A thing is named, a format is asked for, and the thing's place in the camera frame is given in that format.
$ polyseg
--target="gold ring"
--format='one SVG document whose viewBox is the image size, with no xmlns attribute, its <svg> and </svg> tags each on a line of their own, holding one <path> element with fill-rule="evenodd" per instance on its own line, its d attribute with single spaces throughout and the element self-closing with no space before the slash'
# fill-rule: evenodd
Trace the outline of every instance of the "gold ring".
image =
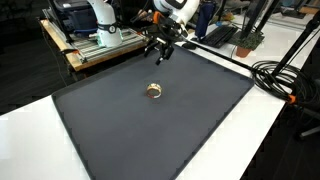
<svg viewBox="0 0 320 180">
<path fill-rule="evenodd" d="M 152 83 L 147 88 L 147 95 L 150 98 L 158 98 L 161 96 L 162 88 L 159 84 Z"/>
</svg>

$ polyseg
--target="electronic equipment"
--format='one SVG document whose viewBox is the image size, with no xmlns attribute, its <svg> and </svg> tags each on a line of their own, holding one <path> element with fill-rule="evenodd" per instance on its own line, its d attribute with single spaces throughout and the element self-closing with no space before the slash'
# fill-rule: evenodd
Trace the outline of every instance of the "electronic equipment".
<svg viewBox="0 0 320 180">
<path fill-rule="evenodd" d="M 220 48 L 232 38 L 237 30 L 236 27 L 232 26 L 219 26 L 201 40 L 201 43 L 214 48 Z"/>
<path fill-rule="evenodd" d="M 58 9 L 59 15 L 67 17 L 73 25 L 73 30 L 98 28 L 96 23 L 97 17 L 87 0 L 53 0 L 53 4 Z"/>
</svg>

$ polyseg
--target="rubber mat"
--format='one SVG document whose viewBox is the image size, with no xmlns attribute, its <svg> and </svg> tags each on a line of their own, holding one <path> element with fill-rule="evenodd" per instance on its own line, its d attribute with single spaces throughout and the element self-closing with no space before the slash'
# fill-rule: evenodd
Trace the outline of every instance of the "rubber mat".
<svg viewBox="0 0 320 180">
<path fill-rule="evenodd" d="M 92 179 L 175 179 L 254 85 L 178 46 L 160 66 L 158 57 L 133 57 L 53 94 Z M 150 83 L 160 98 L 146 96 Z"/>
</svg>

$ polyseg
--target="table surface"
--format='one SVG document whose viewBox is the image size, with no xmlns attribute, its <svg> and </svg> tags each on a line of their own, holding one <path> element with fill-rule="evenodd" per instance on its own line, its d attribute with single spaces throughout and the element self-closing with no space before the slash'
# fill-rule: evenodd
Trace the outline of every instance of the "table surface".
<svg viewBox="0 0 320 180">
<path fill-rule="evenodd" d="M 267 24 L 263 32 L 266 38 L 254 52 L 245 59 L 233 55 L 234 59 L 247 65 L 260 60 L 280 61 L 302 31 Z M 318 38 L 305 46 L 292 65 L 303 66 Z M 225 45 L 211 49 L 230 56 L 233 48 Z M 193 52 L 250 76 L 248 70 L 201 49 Z M 240 179 L 284 103 L 253 87 L 177 179 Z M 50 96 L 0 116 L 0 141 L 0 179 L 89 179 Z"/>
</svg>

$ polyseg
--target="black cable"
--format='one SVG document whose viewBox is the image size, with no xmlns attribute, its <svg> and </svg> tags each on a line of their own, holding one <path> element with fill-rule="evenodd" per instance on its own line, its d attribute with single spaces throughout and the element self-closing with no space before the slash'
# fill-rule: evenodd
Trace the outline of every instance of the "black cable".
<svg viewBox="0 0 320 180">
<path fill-rule="evenodd" d="M 290 90 L 282 88 L 276 77 L 271 75 L 277 65 L 278 62 L 276 61 L 260 61 L 253 64 L 252 78 L 259 88 L 286 102 L 292 101 L 290 97 L 292 95 L 291 91 L 295 90 L 294 96 L 296 100 L 294 103 L 302 106 L 320 102 L 319 88 L 315 85 L 314 81 L 300 72 L 299 68 L 291 65 L 287 65 L 285 71 L 279 73 L 277 78 L 289 82 L 293 88 Z"/>
<path fill-rule="evenodd" d="M 49 42 L 47 41 L 44 33 L 42 33 L 42 35 L 43 35 L 44 41 L 46 42 L 47 46 L 49 47 L 52 55 L 54 56 L 54 58 L 55 58 L 55 60 L 56 60 L 56 63 L 57 63 L 57 66 L 58 66 L 58 70 L 59 70 L 59 75 L 60 75 L 60 77 L 61 77 L 64 85 L 67 87 L 68 85 L 67 85 L 66 81 L 64 80 L 64 78 L 63 78 L 63 76 L 62 76 L 62 73 L 61 73 L 61 68 L 60 68 L 60 64 L 59 64 L 58 58 L 57 58 L 57 56 L 55 55 L 55 53 L 54 53 L 52 47 L 50 46 Z"/>
<path fill-rule="evenodd" d="M 131 22 L 131 23 L 135 23 L 136 21 L 138 21 L 138 19 L 140 19 L 139 16 L 141 15 L 141 13 L 142 13 L 143 11 L 146 11 L 146 8 L 147 8 L 147 5 L 148 5 L 148 4 L 149 4 L 149 0 L 147 0 L 147 2 L 144 4 L 144 6 L 143 6 L 143 8 L 141 9 L 140 13 L 138 13 L 137 15 L 135 15 L 134 17 L 132 17 L 132 18 L 130 19 L 130 22 Z"/>
<path fill-rule="evenodd" d="M 237 47 L 237 46 L 234 46 L 234 47 L 233 47 L 233 50 L 232 50 L 231 55 L 230 55 L 230 58 L 231 58 L 231 59 L 232 59 L 232 55 L 233 55 L 233 52 L 234 52 L 234 50 L 236 49 L 236 47 Z"/>
</svg>

